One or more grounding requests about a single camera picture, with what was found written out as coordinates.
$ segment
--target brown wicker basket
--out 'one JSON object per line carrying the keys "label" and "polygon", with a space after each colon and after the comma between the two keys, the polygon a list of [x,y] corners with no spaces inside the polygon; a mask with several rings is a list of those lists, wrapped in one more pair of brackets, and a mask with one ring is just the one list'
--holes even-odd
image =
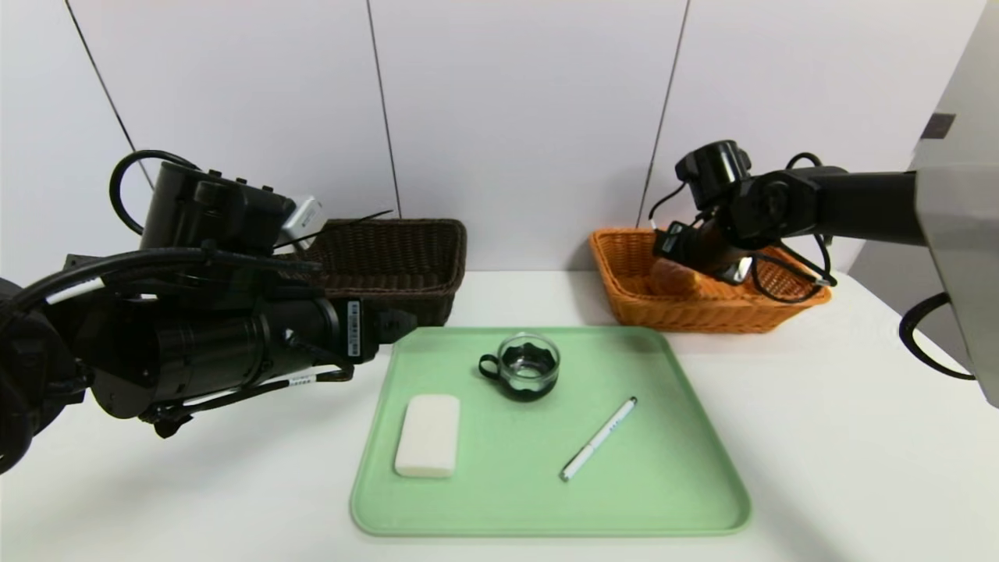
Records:
{"label": "brown wicker basket", "polygon": [[444,326],[465,277],[465,225],[452,219],[386,219],[330,229],[298,259],[323,264],[305,278],[327,298],[360,297],[405,310],[421,326]]}

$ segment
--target white wall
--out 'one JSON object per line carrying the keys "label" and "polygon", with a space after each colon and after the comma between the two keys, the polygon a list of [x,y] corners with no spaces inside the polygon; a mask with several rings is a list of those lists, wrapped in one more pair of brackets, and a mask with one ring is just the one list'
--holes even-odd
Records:
{"label": "white wall", "polygon": [[365,0],[71,4],[137,148],[335,217],[397,209]]}
{"label": "white wall", "polygon": [[[134,250],[138,237],[108,203],[108,176],[130,149],[66,6],[4,0],[2,26],[0,275],[25,284],[61,269],[67,253]],[[142,174],[123,189],[145,216]]]}
{"label": "white wall", "polygon": [[[635,223],[653,149],[646,204],[720,138],[755,171],[806,149],[901,168],[981,1],[691,0],[657,129],[683,0],[372,0],[402,212],[463,219],[472,269],[584,267],[589,231]],[[395,207],[364,0],[72,5],[139,147],[335,215]],[[137,240],[106,200],[129,148],[65,6],[4,7],[0,255],[24,281]],[[684,201],[667,212],[689,220]],[[837,265],[857,247],[837,242]]]}
{"label": "white wall", "polygon": [[[944,139],[919,141],[912,167],[961,163],[999,164],[999,2],[989,2],[961,57],[937,111],[954,113],[954,124]],[[899,313],[939,293],[929,250],[898,244],[864,245],[850,275]],[[950,307],[932,313],[920,330],[968,365],[964,340]]]}
{"label": "white wall", "polygon": [[[673,165],[715,140],[738,142],[756,174],[801,151],[850,171],[906,169],[982,4],[692,0],[642,224],[679,185]],[[657,222],[694,214],[684,194]],[[791,245],[819,259],[810,237]],[[835,267],[848,268],[861,245],[837,239]]]}
{"label": "white wall", "polygon": [[372,0],[402,211],[471,269],[592,267],[632,226],[683,0]]}

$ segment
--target wicker basket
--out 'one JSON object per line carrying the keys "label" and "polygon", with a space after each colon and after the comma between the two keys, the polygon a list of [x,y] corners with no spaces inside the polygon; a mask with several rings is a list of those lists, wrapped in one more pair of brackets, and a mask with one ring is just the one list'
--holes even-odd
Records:
{"label": "wicker basket", "polygon": [[465,225],[451,219],[329,221],[298,259],[324,265],[305,278],[327,298],[360,297],[404,310],[421,326],[444,326],[465,277]]}
{"label": "wicker basket", "polygon": [[[653,231],[630,228],[597,230],[589,238],[610,308],[621,324],[671,332],[762,333],[832,297],[823,287],[806,302],[783,304],[756,291],[752,283],[734,287],[706,276],[698,280],[691,297],[655,295],[649,288],[654,240]],[[765,251],[794,263],[780,250]],[[805,294],[811,287],[766,262],[758,264],[758,271],[761,284],[774,294]]]}

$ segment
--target glass cup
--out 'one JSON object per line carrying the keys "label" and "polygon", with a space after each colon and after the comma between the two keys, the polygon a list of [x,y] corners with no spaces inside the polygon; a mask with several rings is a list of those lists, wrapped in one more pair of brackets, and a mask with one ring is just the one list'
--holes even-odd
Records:
{"label": "glass cup", "polygon": [[[514,400],[529,402],[551,392],[558,380],[558,347],[539,334],[520,332],[504,339],[496,355],[479,359],[479,372],[498,382]],[[493,369],[485,365],[493,364]]]}

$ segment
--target robotic arm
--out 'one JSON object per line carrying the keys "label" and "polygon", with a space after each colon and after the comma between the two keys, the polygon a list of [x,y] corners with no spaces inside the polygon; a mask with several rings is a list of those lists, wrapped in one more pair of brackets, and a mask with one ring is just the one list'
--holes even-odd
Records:
{"label": "robotic arm", "polygon": [[[143,228],[121,205],[120,182],[149,157],[167,161]],[[197,412],[350,380],[355,364],[416,327],[413,316],[360,299],[327,300],[303,280],[320,264],[272,257],[318,234],[315,199],[296,202],[161,151],[126,157],[111,199],[142,235],[138,251],[69,256],[61,272],[23,289],[0,280],[0,473],[88,388],[107,413],[138,417],[166,438]],[[329,370],[278,380],[321,365]]]}
{"label": "robotic arm", "polygon": [[[814,166],[794,168],[801,159]],[[823,166],[810,153],[795,156],[784,170],[760,176],[751,176],[750,166],[748,155],[730,140],[708,144],[683,157],[676,164],[676,177],[690,187],[698,211],[695,223],[704,222],[699,227],[673,222],[665,231],[656,228],[653,252],[720,281],[739,284],[746,279],[752,260],[766,257],[758,250],[781,245],[781,239],[788,236],[815,235],[827,262],[825,245],[833,235],[928,246],[946,292],[909,311],[902,318],[899,335],[929,366],[955,378],[977,379],[986,399],[999,407],[999,348],[990,337],[999,318],[993,288],[999,278],[999,192],[995,189],[999,167],[849,173]],[[654,211],[653,206],[649,219]],[[828,263],[820,271],[804,262],[817,273],[811,277],[816,285],[830,284]],[[940,365],[915,343],[913,332],[919,321],[948,302],[954,307],[975,375]]]}

